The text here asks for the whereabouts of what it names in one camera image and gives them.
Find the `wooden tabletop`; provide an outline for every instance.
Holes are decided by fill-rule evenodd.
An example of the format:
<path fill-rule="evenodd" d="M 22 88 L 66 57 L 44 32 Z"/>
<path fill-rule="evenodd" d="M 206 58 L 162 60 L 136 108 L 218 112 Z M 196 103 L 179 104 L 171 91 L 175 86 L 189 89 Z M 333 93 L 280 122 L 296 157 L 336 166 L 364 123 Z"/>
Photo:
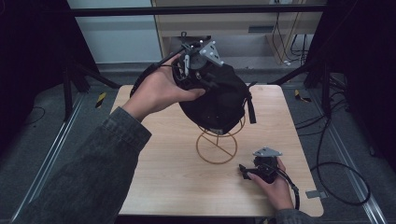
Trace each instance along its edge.
<path fill-rule="evenodd" d="M 128 100 L 131 88 L 120 88 L 112 110 Z M 212 164 L 199 156 L 196 143 L 202 131 L 184 115 L 178 104 L 146 117 L 143 125 L 152 132 L 152 137 L 140 154 L 120 214 L 272 216 L 274 209 L 262 190 L 252 181 L 243 179 L 238 168 L 239 164 L 254 168 L 252 153 L 270 147 L 283 153 L 280 158 L 300 190 L 300 210 L 311 217 L 320 217 L 323 214 L 320 199 L 308 199 L 305 195 L 316 187 L 283 91 L 275 85 L 256 85 L 250 91 L 257 123 L 250 124 L 247 118 L 242 131 L 234 135 L 235 157 L 224 164 Z M 219 139 L 219 145 L 232 151 L 235 142 L 231 137 L 224 137 Z M 198 146 L 210 160 L 229 158 L 203 138 Z"/>

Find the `finger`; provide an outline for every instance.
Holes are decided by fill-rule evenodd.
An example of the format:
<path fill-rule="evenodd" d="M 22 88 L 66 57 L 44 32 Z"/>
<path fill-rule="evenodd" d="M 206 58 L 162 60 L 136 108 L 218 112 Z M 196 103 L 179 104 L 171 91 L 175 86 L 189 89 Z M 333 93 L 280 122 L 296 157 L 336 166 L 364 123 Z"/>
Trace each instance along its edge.
<path fill-rule="evenodd" d="M 259 185 L 262 189 L 266 190 L 268 184 L 265 183 L 259 176 L 254 175 L 253 173 L 247 172 L 248 177 L 253 180 L 257 185 Z"/>
<path fill-rule="evenodd" d="M 205 90 L 204 89 L 192 89 L 189 91 L 183 91 L 182 89 L 180 89 L 180 95 L 178 96 L 178 101 L 193 101 L 195 99 L 197 99 L 198 97 L 202 96 L 205 94 Z"/>
<path fill-rule="evenodd" d="M 279 157 L 277 157 L 276 159 L 277 159 L 277 166 L 279 167 L 279 169 L 286 172 L 286 166 L 283 164 L 282 160 Z"/>
<path fill-rule="evenodd" d="M 180 54 L 177 54 L 177 55 L 173 56 L 172 58 L 170 58 L 168 61 L 166 61 L 164 64 L 166 64 L 166 65 L 171 65 L 172 62 L 173 62 L 174 60 L 178 59 L 179 57 L 180 57 Z"/>

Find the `gray sleeve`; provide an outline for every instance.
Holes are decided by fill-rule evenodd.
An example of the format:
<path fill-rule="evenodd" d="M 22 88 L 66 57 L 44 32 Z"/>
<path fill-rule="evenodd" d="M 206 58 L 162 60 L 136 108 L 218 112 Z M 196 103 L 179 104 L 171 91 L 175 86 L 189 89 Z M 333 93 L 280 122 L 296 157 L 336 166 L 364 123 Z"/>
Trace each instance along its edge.
<path fill-rule="evenodd" d="M 151 133 L 117 108 L 14 223 L 113 223 Z"/>
<path fill-rule="evenodd" d="M 283 209 L 276 213 L 276 224 L 314 224 L 314 219 L 296 209 Z"/>

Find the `right hand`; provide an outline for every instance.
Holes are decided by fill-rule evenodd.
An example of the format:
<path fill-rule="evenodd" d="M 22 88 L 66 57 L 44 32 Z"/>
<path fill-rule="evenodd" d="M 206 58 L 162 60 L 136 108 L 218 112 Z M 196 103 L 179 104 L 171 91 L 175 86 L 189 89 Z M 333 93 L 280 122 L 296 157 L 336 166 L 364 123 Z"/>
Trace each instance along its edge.
<path fill-rule="evenodd" d="M 184 91 L 176 85 L 172 68 L 169 65 L 179 56 L 174 56 L 164 64 L 168 66 L 161 66 L 146 77 L 122 108 L 141 121 L 147 115 L 161 111 L 169 105 L 182 101 L 193 101 L 205 94 L 204 89 Z"/>
<path fill-rule="evenodd" d="M 282 160 L 277 157 L 277 163 L 279 169 L 286 171 L 286 167 Z M 276 180 L 272 184 L 268 184 L 263 181 L 259 176 L 252 173 L 247 173 L 251 180 L 253 180 L 267 195 L 271 205 L 276 211 L 282 209 L 293 209 L 293 202 L 290 196 L 290 188 L 288 182 L 280 175 L 277 176 Z"/>

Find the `wrist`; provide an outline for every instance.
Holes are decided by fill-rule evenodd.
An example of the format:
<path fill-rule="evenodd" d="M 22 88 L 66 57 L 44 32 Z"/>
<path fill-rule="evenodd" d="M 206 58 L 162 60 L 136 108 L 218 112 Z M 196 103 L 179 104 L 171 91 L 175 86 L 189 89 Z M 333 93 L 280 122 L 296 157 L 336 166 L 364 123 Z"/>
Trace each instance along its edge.
<path fill-rule="evenodd" d="M 137 119 L 139 122 L 141 122 L 148 115 L 148 113 L 145 112 L 143 106 L 137 104 L 132 99 L 129 99 L 127 103 L 122 106 L 122 109 L 124 109 L 128 114 Z"/>
<path fill-rule="evenodd" d="M 282 204 L 278 204 L 276 207 L 276 211 L 280 211 L 284 209 L 294 209 L 293 203 L 282 203 Z"/>

